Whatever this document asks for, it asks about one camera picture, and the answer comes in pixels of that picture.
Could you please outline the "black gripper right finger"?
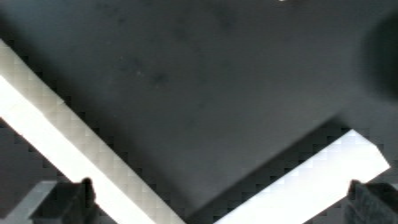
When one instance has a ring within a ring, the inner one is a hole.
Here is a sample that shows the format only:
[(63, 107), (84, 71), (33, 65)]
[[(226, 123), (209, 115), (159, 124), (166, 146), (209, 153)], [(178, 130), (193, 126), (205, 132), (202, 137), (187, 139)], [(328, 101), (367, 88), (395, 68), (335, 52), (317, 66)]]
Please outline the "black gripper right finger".
[(398, 189), (388, 183), (351, 183), (345, 224), (398, 224)]

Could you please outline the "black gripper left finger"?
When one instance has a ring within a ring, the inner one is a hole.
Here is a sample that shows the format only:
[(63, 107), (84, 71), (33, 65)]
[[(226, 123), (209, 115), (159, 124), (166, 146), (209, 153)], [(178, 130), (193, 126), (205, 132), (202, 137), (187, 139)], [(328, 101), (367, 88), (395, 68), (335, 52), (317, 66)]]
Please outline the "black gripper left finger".
[(98, 224), (93, 181), (42, 181), (0, 224)]

